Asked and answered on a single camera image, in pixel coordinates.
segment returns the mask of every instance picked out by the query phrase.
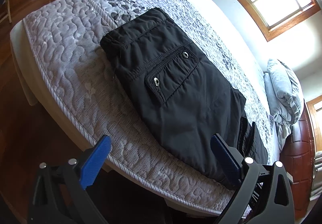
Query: pocket flap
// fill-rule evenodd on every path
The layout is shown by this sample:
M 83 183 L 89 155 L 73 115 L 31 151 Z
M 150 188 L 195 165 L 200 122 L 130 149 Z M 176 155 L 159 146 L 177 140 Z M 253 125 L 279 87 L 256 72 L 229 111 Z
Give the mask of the pocket flap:
M 162 105 L 180 87 L 198 63 L 197 56 L 188 47 L 182 47 L 156 66 L 146 76 L 145 83 Z

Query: mattress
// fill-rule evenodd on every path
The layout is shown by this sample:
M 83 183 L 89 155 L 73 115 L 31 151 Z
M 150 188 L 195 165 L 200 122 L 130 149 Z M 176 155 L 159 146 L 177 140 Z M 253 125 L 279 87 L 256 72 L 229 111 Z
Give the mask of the mattress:
M 114 4 L 118 4 L 119 0 L 57 0 L 27 16 L 24 19 L 26 29 L 22 22 L 18 23 L 11 31 L 10 38 L 15 66 L 25 94 L 30 104 L 39 100 L 81 149 L 94 145 L 102 134 L 110 135 L 112 151 L 106 160 L 106 165 L 122 175 L 172 203 L 192 211 L 220 214 L 230 200 L 232 191 L 202 176 L 158 145 L 138 117 L 117 79 L 113 78 L 113 71 L 99 46 L 99 41 L 109 30 L 129 21 L 131 17 L 135 18 L 144 10 L 154 6 L 163 8 L 176 22 L 179 22 L 178 25 L 206 52 L 211 61 L 215 62 L 215 58 L 212 56 L 213 50 L 207 48 L 205 44 L 207 40 L 210 45 L 217 43 L 218 46 L 214 45 L 214 47 L 220 47 L 222 53 L 229 56 L 230 63 L 224 65 L 217 63 L 218 66 L 222 66 L 223 73 L 227 73 L 224 69 L 226 65 L 230 65 L 233 69 L 237 69 L 239 76 L 246 75 L 243 77 L 243 83 L 245 85 L 249 83 L 248 88 L 254 90 L 254 98 L 249 98 L 248 110 L 245 109 L 247 117 L 249 120 L 265 121 L 266 124 L 262 126 L 268 129 L 270 122 L 269 116 L 266 115 L 269 109 L 262 71 L 238 32 L 231 29 L 232 24 L 211 0 L 198 0 L 200 4 L 195 0 L 123 1 L 137 5 L 137 7 L 134 6 L 134 10 L 137 10 L 128 11 L 128 7 L 122 6 L 124 4 L 117 8 Z M 69 19 L 67 25 L 64 21 L 68 19 L 69 10 L 75 9 L 77 4 L 79 4 L 78 16 Z M 216 24 L 217 17 L 209 18 L 207 14 L 209 9 L 212 15 L 218 16 L 218 20 L 225 22 L 225 25 Z M 64 32 L 68 36 L 63 33 L 53 34 L 46 30 L 51 14 L 55 15 L 52 18 L 56 22 L 51 22 L 49 27 L 57 26 L 59 29 L 65 29 Z M 76 28 L 73 33 L 69 33 L 73 24 Z M 204 33 L 195 34 L 194 28 Z M 63 42 L 64 49 L 62 45 L 59 47 L 56 44 L 54 50 L 48 52 L 50 44 L 58 41 Z M 76 63 L 80 66 L 68 67 L 73 58 L 76 58 Z M 83 66 L 83 58 L 86 60 L 92 58 L 95 61 L 85 61 L 86 65 Z M 63 66 L 66 65 L 60 73 L 53 64 L 57 61 Z M 229 81 L 236 83 L 234 76 L 226 75 Z M 243 94 L 249 91 L 244 88 L 239 90 Z M 262 117 L 258 117 L 258 114 L 251 111 L 254 103 L 257 104 L 256 108 L 261 107 L 259 113 Z M 273 131 L 273 134 L 263 137 L 270 163 L 278 159 L 274 133 Z

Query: folded black garment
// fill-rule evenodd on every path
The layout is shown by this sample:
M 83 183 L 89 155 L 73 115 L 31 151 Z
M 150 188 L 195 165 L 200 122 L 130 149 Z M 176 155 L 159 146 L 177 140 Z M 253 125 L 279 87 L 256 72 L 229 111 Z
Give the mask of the folded black garment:
M 244 96 L 161 9 L 111 31 L 100 44 L 152 135 L 206 177 L 231 188 L 210 149 L 215 133 L 232 147 L 241 140 L 245 154 L 253 143 L 255 153 L 265 149 L 249 123 L 240 129 Z

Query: quilted bedspread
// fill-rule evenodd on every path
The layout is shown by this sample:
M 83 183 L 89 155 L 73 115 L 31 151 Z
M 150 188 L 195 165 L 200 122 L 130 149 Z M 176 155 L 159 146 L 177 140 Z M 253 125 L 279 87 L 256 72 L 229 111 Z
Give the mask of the quilted bedspread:
M 246 97 L 268 163 L 272 124 L 237 61 L 186 0 L 57 0 L 23 20 L 41 75 L 67 119 L 92 145 L 112 139 L 110 163 L 144 186 L 187 207 L 220 214 L 232 196 L 164 150 L 141 121 L 100 47 L 102 37 L 153 7 L 162 8 Z

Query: window frame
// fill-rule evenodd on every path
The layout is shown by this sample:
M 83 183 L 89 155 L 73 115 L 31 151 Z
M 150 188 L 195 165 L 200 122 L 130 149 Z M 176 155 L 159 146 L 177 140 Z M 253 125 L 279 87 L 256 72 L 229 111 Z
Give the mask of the window frame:
M 278 23 L 277 25 L 269 28 L 251 0 L 237 1 L 245 8 L 248 14 L 255 21 L 267 42 L 276 38 L 277 36 L 281 35 L 282 33 L 286 32 L 290 28 L 301 23 L 302 21 L 306 20 L 307 18 L 311 17 L 312 15 L 316 14 L 318 11 L 321 10 L 316 0 L 311 0 L 312 4 L 305 7 L 304 11 L 300 10 L 296 14 L 292 14 L 291 16 L 289 16 L 281 23 Z
M 317 111 L 314 105 L 322 101 L 322 95 L 307 102 L 309 113 L 311 115 L 312 126 L 314 130 L 316 151 L 322 151 L 322 125 L 319 125 Z

